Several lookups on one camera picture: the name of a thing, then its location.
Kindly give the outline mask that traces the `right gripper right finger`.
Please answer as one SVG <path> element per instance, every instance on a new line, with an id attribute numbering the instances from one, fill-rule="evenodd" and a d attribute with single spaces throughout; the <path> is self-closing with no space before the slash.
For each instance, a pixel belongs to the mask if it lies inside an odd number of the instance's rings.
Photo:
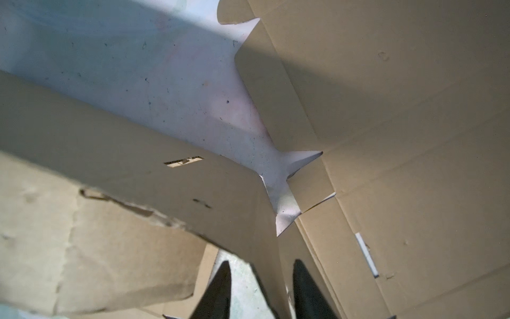
<path id="1" fill-rule="evenodd" d="M 294 308 L 297 319 L 337 319 L 305 264 L 296 259 L 293 269 Z"/>

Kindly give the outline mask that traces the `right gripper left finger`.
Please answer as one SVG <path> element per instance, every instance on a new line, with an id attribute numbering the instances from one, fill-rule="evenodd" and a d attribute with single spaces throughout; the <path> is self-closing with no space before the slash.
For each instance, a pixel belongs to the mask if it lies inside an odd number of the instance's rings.
<path id="1" fill-rule="evenodd" d="M 229 319 L 231 288 L 231 268 L 228 261 L 223 261 L 190 319 Z"/>

